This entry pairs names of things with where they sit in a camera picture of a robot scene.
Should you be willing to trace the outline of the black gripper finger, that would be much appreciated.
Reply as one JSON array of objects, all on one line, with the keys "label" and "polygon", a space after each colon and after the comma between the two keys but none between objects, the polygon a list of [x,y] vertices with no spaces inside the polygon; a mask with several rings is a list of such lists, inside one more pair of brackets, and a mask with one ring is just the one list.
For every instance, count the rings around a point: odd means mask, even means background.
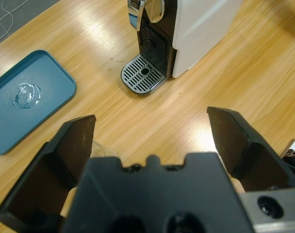
[{"label": "black gripper finger", "polygon": [[295,174],[240,113],[211,106],[207,113],[218,154],[246,192],[295,188]]},{"label": "black gripper finger", "polygon": [[95,115],[65,122],[32,159],[0,204],[0,222],[12,230],[59,230],[61,210],[90,158]]}]

